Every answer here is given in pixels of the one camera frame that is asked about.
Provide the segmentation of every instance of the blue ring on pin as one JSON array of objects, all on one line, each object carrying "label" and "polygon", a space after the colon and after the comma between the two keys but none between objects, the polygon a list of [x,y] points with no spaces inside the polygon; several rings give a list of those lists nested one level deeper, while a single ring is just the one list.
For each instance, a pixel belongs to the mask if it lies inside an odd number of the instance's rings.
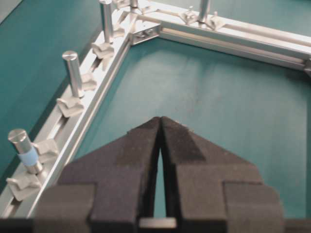
[{"label": "blue ring on pin", "polygon": [[38,153],[33,146],[30,151],[28,151],[27,153],[18,154],[18,156],[22,163],[26,166],[33,166],[38,161]]}]

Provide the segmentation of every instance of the metal tab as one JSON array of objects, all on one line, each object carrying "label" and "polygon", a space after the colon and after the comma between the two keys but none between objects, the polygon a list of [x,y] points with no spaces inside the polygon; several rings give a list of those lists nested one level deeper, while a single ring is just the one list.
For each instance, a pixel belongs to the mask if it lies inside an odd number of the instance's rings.
[{"label": "metal tab", "polygon": [[134,32],[131,33],[131,45],[137,45],[147,40],[151,40],[160,35],[161,24],[148,21],[137,20]]},{"label": "metal tab", "polygon": [[130,0],[113,0],[113,3],[118,9],[127,7],[130,5]]},{"label": "metal tab", "polygon": [[215,11],[214,15],[206,21],[206,24],[212,30],[218,31],[220,28],[222,28],[225,25],[225,22],[220,17],[218,17],[218,12]]},{"label": "metal tab", "polygon": [[86,73],[81,76],[82,88],[84,91],[95,90],[97,87],[97,81],[92,73]]},{"label": "metal tab", "polygon": [[56,102],[66,118],[80,114],[84,110],[82,102],[77,97],[69,97],[67,99],[58,98]]},{"label": "metal tab", "polygon": [[54,139],[47,139],[33,143],[39,154],[39,161],[43,164],[54,161],[58,154],[58,147]]},{"label": "metal tab", "polygon": [[22,201],[41,188],[41,183],[36,175],[25,171],[13,178],[6,179],[14,197],[18,201]]},{"label": "metal tab", "polygon": [[192,24],[198,21],[198,15],[192,10],[193,6],[189,7],[186,12],[178,14],[178,16],[186,23]]}]

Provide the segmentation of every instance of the metal bracket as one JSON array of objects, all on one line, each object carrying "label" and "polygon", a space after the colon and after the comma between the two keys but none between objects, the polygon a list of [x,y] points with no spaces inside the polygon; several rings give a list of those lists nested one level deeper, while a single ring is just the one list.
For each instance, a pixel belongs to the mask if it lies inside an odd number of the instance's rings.
[{"label": "metal bracket", "polygon": [[193,6],[189,7],[189,10],[183,13],[179,13],[178,16],[186,23],[192,24],[198,21],[198,15],[192,10]]},{"label": "metal bracket", "polygon": [[225,25],[225,22],[218,17],[217,11],[214,12],[214,15],[210,17],[206,24],[214,31],[218,31],[220,28],[222,28]]},{"label": "metal bracket", "polygon": [[38,177],[27,171],[16,175],[13,178],[6,179],[14,197],[18,201],[22,201],[41,188]]},{"label": "metal bracket", "polygon": [[44,140],[38,143],[33,143],[39,154],[39,161],[43,164],[54,161],[58,154],[58,147],[54,139]]},{"label": "metal bracket", "polygon": [[161,24],[137,20],[130,35],[131,45],[137,45],[147,40],[156,38],[160,34]]},{"label": "metal bracket", "polygon": [[311,58],[307,60],[304,71],[309,75],[311,78]]},{"label": "metal bracket", "polygon": [[81,100],[77,97],[69,97],[67,99],[58,98],[57,105],[64,117],[72,117],[80,114],[84,110]]}]

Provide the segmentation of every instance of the silver metal rod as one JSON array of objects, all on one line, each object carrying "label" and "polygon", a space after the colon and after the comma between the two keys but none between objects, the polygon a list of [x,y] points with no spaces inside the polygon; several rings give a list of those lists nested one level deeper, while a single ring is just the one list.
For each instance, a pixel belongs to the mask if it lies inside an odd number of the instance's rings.
[{"label": "silver metal rod", "polygon": [[43,170],[42,164],[38,161],[38,154],[31,144],[25,130],[14,129],[10,131],[8,140],[14,146],[18,156],[29,173],[37,174]]},{"label": "silver metal rod", "polygon": [[131,7],[138,7],[138,0],[131,0],[130,5]]},{"label": "silver metal rod", "polygon": [[199,22],[205,23],[207,15],[209,14],[210,9],[210,0],[201,0],[200,3],[200,13],[199,13]]},{"label": "silver metal rod", "polygon": [[82,89],[82,79],[80,74],[80,63],[78,54],[74,51],[63,53],[63,59],[67,74],[69,76],[70,86],[74,97],[81,98],[84,95]]},{"label": "silver metal rod", "polygon": [[100,0],[102,26],[104,31],[105,43],[113,42],[113,25],[111,14],[111,0]]}]

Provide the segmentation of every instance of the metal clamp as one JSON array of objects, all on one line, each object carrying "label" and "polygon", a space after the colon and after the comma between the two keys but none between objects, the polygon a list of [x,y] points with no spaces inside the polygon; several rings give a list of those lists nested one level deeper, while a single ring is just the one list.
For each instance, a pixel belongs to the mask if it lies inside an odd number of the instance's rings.
[{"label": "metal clamp", "polygon": [[187,10],[184,13],[178,14],[178,16],[186,23],[186,24],[192,24],[198,21],[198,15],[194,13],[192,10],[193,6],[189,7],[189,10]]},{"label": "metal clamp", "polygon": [[33,143],[39,154],[39,161],[43,164],[55,161],[59,151],[54,139],[47,139],[38,143]]},{"label": "metal clamp", "polygon": [[81,100],[77,97],[69,97],[67,99],[58,98],[57,105],[64,117],[72,117],[80,114],[84,110]]},{"label": "metal clamp", "polygon": [[225,25],[225,22],[218,17],[218,12],[215,11],[214,15],[207,19],[206,24],[214,31],[219,30]]},{"label": "metal clamp", "polygon": [[138,20],[135,23],[134,32],[130,35],[131,45],[136,45],[151,40],[160,35],[161,24]]},{"label": "metal clamp", "polygon": [[6,179],[14,197],[18,201],[22,201],[41,188],[38,177],[25,171],[13,178]]},{"label": "metal clamp", "polygon": [[95,80],[92,73],[86,73],[81,75],[82,89],[84,91],[95,90],[97,87],[97,81]]},{"label": "metal clamp", "polygon": [[157,11],[157,8],[153,6],[148,0],[139,0],[137,3],[137,8],[141,11],[143,15]]}]

